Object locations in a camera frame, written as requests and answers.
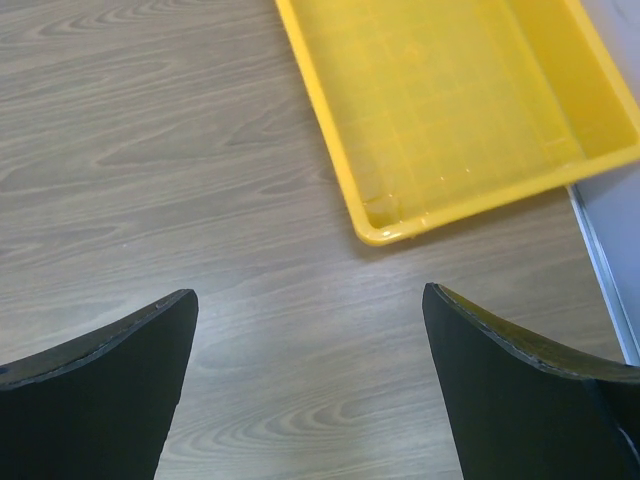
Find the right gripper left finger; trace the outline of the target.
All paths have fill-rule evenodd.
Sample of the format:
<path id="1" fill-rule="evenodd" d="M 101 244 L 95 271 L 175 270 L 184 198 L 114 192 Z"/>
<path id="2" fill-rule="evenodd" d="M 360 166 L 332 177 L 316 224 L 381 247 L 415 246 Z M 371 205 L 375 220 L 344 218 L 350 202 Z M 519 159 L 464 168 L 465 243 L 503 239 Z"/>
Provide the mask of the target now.
<path id="1" fill-rule="evenodd" d="M 2 365 L 2 478 L 154 478 L 198 311 L 196 293 L 178 290 Z"/>

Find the yellow plastic bin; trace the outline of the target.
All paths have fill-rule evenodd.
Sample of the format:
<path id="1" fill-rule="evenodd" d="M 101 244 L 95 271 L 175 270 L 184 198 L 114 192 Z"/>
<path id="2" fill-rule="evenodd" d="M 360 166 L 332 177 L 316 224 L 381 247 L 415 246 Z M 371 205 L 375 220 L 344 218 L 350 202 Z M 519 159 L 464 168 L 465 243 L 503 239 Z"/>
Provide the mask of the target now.
<path id="1" fill-rule="evenodd" d="M 357 236 L 388 245 L 629 164 L 639 107 L 579 1 L 281 1 Z"/>

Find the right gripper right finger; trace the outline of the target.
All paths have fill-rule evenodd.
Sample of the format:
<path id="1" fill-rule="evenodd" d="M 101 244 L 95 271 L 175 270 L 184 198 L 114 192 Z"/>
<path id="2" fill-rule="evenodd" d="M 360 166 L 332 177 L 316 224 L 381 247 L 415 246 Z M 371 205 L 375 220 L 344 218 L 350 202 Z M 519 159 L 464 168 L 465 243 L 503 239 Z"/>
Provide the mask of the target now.
<path id="1" fill-rule="evenodd" d="M 432 358 L 466 479 L 636 479 L 639 369 L 429 283 Z"/>

